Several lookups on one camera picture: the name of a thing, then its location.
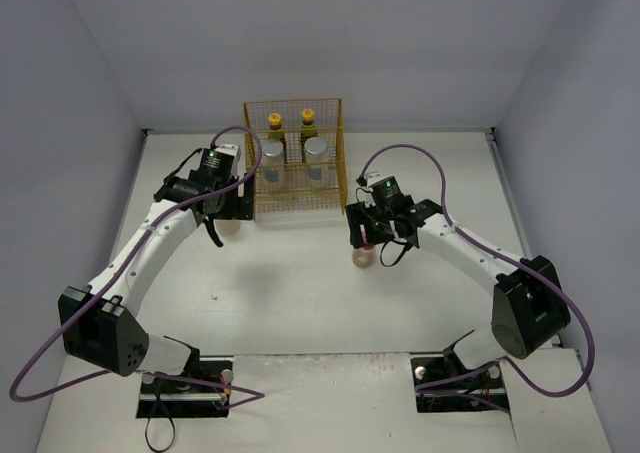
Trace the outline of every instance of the white backdrop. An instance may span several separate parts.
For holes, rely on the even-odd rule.
[[[74,0],[144,127],[341,96],[347,126],[495,126],[564,0]]]

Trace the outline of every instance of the table surface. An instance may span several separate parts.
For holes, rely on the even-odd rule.
[[[148,138],[118,248],[144,219],[161,179],[209,138]],[[241,136],[229,140],[242,144]],[[442,162],[457,221],[521,251],[482,133],[347,133],[350,189],[373,152],[407,142]],[[437,172],[417,152],[387,152],[372,169],[394,174],[416,200],[439,198]],[[508,367],[511,420],[499,412],[417,414],[408,353],[440,351],[486,324],[489,297],[451,265],[420,251],[392,269],[358,270],[339,211],[289,218],[295,221],[288,225],[282,217],[243,224],[221,250],[199,229],[151,286],[138,316],[148,332],[180,338],[203,355],[234,355],[234,383],[267,394],[225,420],[179,421],[171,451],[528,453],[560,451],[560,444],[563,451],[578,451],[573,444],[588,447],[579,451],[609,451],[585,388],[567,399],[532,397]],[[568,385],[580,371],[571,350],[543,349],[524,365],[549,386]],[[91,365],[67,358],[60,381],[90,371]],[[145,422],[134,419],[139,382],[137,376],[106,376],[55,395],[38,451],[147,451]],[[166,422],[154,422],[159,444],[168,431]],[[532,431],[546,434],[546,450]]]

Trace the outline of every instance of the gold wire rack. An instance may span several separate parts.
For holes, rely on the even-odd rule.
[[[304,162],[300,130],[301,112],[312,109],[315,113],[315,128],[318,136],[327,142],[328,152],[324,161],[314,163],[324,171],[323,183],[318,187],[308,174],[308,164]],[[344,133],[342,127],[342,100],[340,98],[320,98],[310,100],[250,101],[244,104],[245,125],[253,129],[261,142],[269,140],[273,133],[269,128],[269,115],[279,113],[282,117],[284,133],[283,146],[286,150],[284,165],[269,165],[283,175],[283,185],[273,191],[265,179],[265,165],[260,165],[256,174],[255,211],[259,213],[280,213],[303,210],[325,210],[344,208],[347,204],[347,171],[344,155]],[[251,135],[245,135],[245,155],[247,169],[256,158],[256,144]]]

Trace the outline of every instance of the wall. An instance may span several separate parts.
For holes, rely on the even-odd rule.
[[[341,96],[347,126],[495,126],[564,0],[74,0],[142,126]]]
[[[71,0],[0,0],[2,451],[34,451],[49,400],[15,404],[13,377],[59,324],[57,298],[108,258],[141,134]],[[58,379],[63,348],[23,392]]]
[[[567,0],[498,130],[532,248],[593,328],[614,451],[640,451],[640,0]],[[583,346],[574,325],[566,335]]]

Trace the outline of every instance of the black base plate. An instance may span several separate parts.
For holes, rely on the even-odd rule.
[[[427,369],[422,380],[418,380],[414,371],[416,368],[423,366]],[[424,356],[411,358],[411,374],[413,377],[413,385],[418,386],[422,383],[431,381],[444,380],[450,378],[451,375],[445,368],[444,358],[442,356]],[[460,393],[466,393],[487,399],[492,403],[509,409],[509,399],[507,398],[502,375],[496,379],[489,378],[487,374],[458,381],[448,385],[442,385],[435,389],[454,390]],[[455,396],[436,396],[424,395],[416,393],[416,409],[418,413],[447,413],[452,411],[487,411],[492,408],[479,402],[474,402],[466,398]]]
[[[220,373],[223,370],[233,371],[233,361],[226,358],[201,360],[200,367],[203,372],[201,379],[221,383]],[[219,393],[224,393],[222,390],[215,391],[213,388],[193,384],[189,385],[188,390],[184,390],[187,386],[185,383],[156,378],[149,385],[141,383],[136,418],[165,417],[162,408],[153,409],[158,382],[160,382],[161,401],[172,418],[226,418],[229,416],[229,409],[226,408],[229,401],[220,402]]]

